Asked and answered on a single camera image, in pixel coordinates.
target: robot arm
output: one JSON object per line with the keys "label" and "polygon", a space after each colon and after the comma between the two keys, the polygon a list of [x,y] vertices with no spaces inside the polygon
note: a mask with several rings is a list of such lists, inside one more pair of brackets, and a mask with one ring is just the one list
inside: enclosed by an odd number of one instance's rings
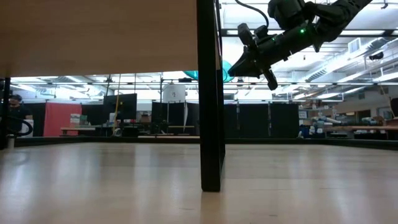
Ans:
{"label": "robot arm", "polygon": [[271,0],[268,14],[281,29],[279,35],[268,35],[267,26],[254,31],[247,24],[238,26],[238,36],[244,44],[241,58],[228,71],[234,77],[258,77],[264,74],[271,90],[277,88],[271,65],[287,60],[309,46],[316,52],[324,42],[335,40],[360,10],[371,0],[337,0],[331,5],[305,3],[303,0]]}

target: ceiling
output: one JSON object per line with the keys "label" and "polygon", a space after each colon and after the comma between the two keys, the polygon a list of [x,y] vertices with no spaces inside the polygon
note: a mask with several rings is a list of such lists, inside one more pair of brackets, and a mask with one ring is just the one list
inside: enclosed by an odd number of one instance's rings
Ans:
{"label": "ceiling", "polygon": [[[245,22],[251,29],[264,24],[260,14],[241,7],[234,0],[220,0],[221,26],[235,29]],[[254,7],[267,11],[266,0],[242,0]],[[239,100],[342,100],[344,94],[353,95],[359,91],[370,90],[372,83],[383,85],[398,84],[398,42],[393,37],[364,37],[364,35],[382,34],[390,29],[398,33],[398,0],[374,0],[362,10],[346,28],[350,37],[339,37],[331,43],[323,44],[321,51],[309,47],[289,57],[286,62],[278,62],[272,69],[280,83],[278,89],[270,91],[266,79],[244,78],[237,85],[238,78],[224,84],[225,93],[235,93]],[[276,21],[270,19],[270,29],[279,29]],[[361,47],[349,51],[348,44],[357,42]],[[233,64],[241,56],[243,45],[237,37],[223,37],[223,59]],[[369,56],[383,52],[384,58],[370,60]],[[179,83],[179,78],[187,77],[183,72],[124,73],[112,75],[89,75],[58,77],[56,73],[49,77],[13,78],[12,89],[29,91],[26,100],[36,98],[53,99],[54,93],[61,92],[65,99],[99,100],[107,92],[107,80],[111,78],[108,94],[138,93],[139,100],[159,100],[160,86],[166,88],[170,83],[185,85],[187,99],[198,99],[197,82]]]}

